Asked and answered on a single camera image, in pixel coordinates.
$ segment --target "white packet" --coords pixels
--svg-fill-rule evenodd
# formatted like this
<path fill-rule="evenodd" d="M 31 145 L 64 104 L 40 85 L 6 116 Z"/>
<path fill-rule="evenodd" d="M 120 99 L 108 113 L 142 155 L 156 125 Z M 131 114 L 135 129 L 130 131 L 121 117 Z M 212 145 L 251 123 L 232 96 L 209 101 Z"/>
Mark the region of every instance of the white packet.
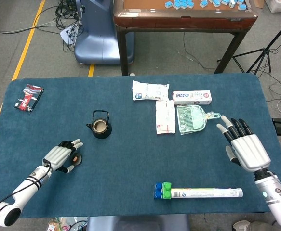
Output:
<path fill-rule="evenodd" d="M 156 134 L 175 133 L 175 108 L 172 100 L 155 103 Z"/>
<path fill-rule="evenodd" d="M 133 100 L 169 100 L 168 89 L 169 84 L 149 84 L 133 80 Z"/>

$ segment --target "table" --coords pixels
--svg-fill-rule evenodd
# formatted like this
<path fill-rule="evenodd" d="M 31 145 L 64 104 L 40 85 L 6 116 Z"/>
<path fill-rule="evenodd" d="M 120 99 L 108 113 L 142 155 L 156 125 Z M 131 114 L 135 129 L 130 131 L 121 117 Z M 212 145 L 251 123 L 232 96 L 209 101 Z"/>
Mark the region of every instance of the table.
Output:
<path fill-rule="evenodd" d="M 22 217 L 72 217 L 264 212 L 268 206 L 253 174 L 231 163 L 225 137 L 207 122 L 197 133 L 156 135 L 155 101 L 132 101 L 132 80 L 170 84 L 174 90 L 211 90 L 206 112 L 244 118 L 281 180 L 281 148 L 260 82 L 252 74 L 19 79 L 7 88 L 0 116 L 0 199 L 8 195 L 62 140 L 80 138 L 83 162 L 70 174 L 53 172 Z M 45 88 L 34 111 L 15 109 L 27 84 Z M 110 112 L 111 135 L 99 140 L 86 124 L 92 112 Z M 154 200 L 154 184 L 173 187 L 241 187 L 243 198 Z"/>
<path fill-rule="evenodd" d="M 122 75 L 129 74 L 125 35 L 132 31 L 231 33 L 234 38 L 215 70 L 222 73 L 258 15 L 250 0 L 245 0 L 245 11 L 239 11 L 238 5 L 232 9 L 223 4 L 215 8 L 211 3 L 202 8 L 200 1 L 194 0 L 193 9 L 176 10 L 165 8 L 167 0 L 115 0 L 113 16 Z"/>

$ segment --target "green dustpan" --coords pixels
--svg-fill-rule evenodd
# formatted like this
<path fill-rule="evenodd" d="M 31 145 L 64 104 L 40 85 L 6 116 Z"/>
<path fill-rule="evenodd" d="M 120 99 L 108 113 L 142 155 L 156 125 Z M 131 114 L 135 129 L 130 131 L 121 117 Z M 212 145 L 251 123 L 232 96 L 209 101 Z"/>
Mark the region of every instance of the green dustpan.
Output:
<path fill-rule="evenodd" d="M 218 119 L 221 114 L 208 112 L 198 105 L 177 106 L 179 131 L 181 135 L 201 131 L 205 128 L 208 119 Z"/>

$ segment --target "blue table mat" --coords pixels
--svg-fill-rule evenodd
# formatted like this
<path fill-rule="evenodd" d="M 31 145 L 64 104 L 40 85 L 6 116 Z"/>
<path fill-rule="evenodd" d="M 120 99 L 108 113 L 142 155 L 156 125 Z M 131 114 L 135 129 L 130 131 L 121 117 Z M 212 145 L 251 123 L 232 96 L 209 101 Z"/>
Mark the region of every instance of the blue table mat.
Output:
<path fill-rule="evenodd" d="M 208 121 L 201 132 L 182 136 L 176 124 L 175 134 L 157 135 L 155 101 L 133 101 L 133 80 L 169 83 L 170 98 L 175 90 L 210 90 L 213 101 L 203 109 L 245 119 L 281 180 L 281 147 L 254 75 L 19 79 L 8 86 L 0 115 L 0 199 L 55 145 L 80 138 L 82 164 L 70 174 L 53 172 L 22 217 L 269 211 L 253 174 L 229 161 L 228 142 L 216 128 L 220 119 Z M 31 114 L 13 107 L 27 83 L 45 89 Z M 95 138 L 86 127 L 95 109 L 110 112 L 107 139 Z M 154 200 L 156 181 L 174 188 L 241 187 L 244 197 Z"/>

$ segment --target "robotic hand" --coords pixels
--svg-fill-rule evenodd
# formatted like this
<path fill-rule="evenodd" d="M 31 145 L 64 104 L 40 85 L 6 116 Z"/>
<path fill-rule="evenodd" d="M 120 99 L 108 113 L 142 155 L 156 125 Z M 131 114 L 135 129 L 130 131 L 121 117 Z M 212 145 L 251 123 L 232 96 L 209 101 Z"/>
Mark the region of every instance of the robotic hand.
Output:
<path fill-rule="evenodd" d="M 0 226 L 8 227 L 13 225 L 19 218 L 23 208 L 33 195 L 41 188 L 53 171 L 63 171 L 69 173 L 76 165 L 82 161 L 80 154 L 73 154 L 82 147 L 80 139 L 75 141 L 63 141 L 58 146 L 52 148 L 42 160 L 42 165 L 38 166 L 14 191 L 12 194 L 0 201 Z M 73 154 L 71 166 L 64 167 L 64 162 Z M 4 202 L 13 197 L 14 204 Z"/>
<path fill-rule="evenodd" d="M 222 120 L 227 129 L 221 124 L 216 126 L 232 146 L 232 148 L 226 146 L 228 157 L 231 162 L 254 173 L 256 186 L 264 196 L 276 221 L 281 225 L 281 182 L 268 170 L 271 160 L 265 148 L 244 120 L 239 119 L 238 122 L 232 118 L 230 122 L 224 115 Z"/>

